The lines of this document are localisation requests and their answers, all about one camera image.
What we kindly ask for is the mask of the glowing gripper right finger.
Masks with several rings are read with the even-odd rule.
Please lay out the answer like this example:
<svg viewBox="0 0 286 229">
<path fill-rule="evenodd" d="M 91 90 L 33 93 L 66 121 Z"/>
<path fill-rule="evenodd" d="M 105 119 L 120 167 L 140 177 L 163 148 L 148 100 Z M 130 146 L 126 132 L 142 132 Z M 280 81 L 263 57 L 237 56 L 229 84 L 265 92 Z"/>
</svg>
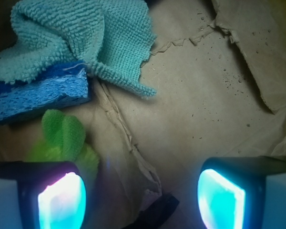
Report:
<svg viewBox="0 0 286 229">
<path fill-rule="evenodd" d="M 208 229 L 286 229 L 286 161 L 211 157 L 199 174 L 197 201 Z"/>
</svg>

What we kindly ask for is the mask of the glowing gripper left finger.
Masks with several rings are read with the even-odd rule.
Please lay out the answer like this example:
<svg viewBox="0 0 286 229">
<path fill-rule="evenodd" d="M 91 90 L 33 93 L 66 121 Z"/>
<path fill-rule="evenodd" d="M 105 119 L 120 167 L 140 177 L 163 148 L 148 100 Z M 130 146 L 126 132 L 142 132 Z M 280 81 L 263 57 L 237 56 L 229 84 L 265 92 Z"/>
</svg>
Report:
<svg viewBox="0 0 286 229">
<path fill-rule="evenodd" d="M 73 162 L 0 162 L 0 229 L 80 229 L 85 211 Z"/>
</svg>

